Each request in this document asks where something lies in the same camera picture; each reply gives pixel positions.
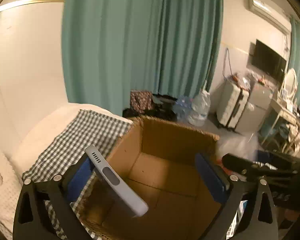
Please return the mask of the white dressing table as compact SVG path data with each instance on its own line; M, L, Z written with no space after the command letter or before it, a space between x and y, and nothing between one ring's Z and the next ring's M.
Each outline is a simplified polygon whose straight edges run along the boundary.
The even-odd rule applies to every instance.
M260 144L265 147L270 142L270 137L279 130L280 124L291 124L300 127L300 118L291 112L278 99L271 99L266 117L259 130Z

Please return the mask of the grey mini fridge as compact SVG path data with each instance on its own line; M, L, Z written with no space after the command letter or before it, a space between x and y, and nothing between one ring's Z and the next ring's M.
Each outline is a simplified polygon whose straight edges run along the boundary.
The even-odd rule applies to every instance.
M266 117L272 97L273 92L270 88L255 82L249 93L244 111L235 127L235 132L239 134L257 132Z

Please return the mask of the white oval mirror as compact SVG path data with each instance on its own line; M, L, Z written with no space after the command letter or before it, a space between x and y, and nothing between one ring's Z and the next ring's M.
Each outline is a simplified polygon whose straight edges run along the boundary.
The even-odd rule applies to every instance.
M295 69L290 68L285 75L281 88L281 97L283 100L292 100L296 94L298 81Z

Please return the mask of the white suitcase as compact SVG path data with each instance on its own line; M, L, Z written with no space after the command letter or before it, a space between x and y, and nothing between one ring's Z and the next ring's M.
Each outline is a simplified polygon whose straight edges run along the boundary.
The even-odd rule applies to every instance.
M219 124L234 129L244 111L249 92L236 85L230 79L225 81L222 96L219 100L216 115Z

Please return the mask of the large water bottle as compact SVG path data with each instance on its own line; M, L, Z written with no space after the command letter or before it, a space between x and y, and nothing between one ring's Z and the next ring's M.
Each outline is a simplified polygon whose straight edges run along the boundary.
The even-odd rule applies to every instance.
M204 125L211 106L210 93L202 89L192 100L188 122L197 127Z

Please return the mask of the checkered cloth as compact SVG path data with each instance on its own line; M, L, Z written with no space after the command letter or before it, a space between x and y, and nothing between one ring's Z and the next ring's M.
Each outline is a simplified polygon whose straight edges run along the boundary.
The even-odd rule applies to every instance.
M80 110L66 128L45 146L36 162L25 171L22 179L34 182L50 181L55 174L64 174L84 155L90 145L98 148L107 158L121 139L134 127L134 123L97 113L92 110ZM74 214L82 221L92 239L120 239L117 233L111 233L88 221L88 211L93 204L102 207L112 206L113 200L107 188L95 172L88 175L83 189L76 200L70 202Z

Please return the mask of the cardboard box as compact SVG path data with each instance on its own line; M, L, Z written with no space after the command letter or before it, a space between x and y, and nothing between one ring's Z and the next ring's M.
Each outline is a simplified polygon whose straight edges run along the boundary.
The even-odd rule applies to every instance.
M107 161L147 203L133 217L109 187L94 179L80 221L102 239L199 239L220 209L201 179L195 156L215 159L219 136L156 118L136 118Z

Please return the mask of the small blue water bottle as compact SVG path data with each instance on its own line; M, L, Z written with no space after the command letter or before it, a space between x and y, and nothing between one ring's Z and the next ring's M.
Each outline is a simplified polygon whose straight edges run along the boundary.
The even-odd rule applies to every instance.
M179 96L173 105L173 111L177 116L178 122L187 123L187 116L192 109L192 98Z

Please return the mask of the air conditioner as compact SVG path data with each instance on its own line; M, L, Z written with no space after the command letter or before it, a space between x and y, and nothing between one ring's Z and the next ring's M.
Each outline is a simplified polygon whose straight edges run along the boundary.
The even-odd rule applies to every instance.
M266 20L282 33L286 35L291 33L292 27L289 18L281 15L262 1L249 0L249 9L251 12Z

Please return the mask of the patterned brown bag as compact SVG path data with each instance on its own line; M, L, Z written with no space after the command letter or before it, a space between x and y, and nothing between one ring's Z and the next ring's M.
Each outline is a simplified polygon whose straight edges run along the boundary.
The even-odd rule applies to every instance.
M137 113L146 113L154 109L153 94L147 90L130 91L130 107Z

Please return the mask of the wall television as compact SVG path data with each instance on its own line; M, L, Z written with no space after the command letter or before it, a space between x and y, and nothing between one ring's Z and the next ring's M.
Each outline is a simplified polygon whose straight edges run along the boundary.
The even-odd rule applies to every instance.
M263 42L250 43L249 64L281 84L285 78L287 61Z

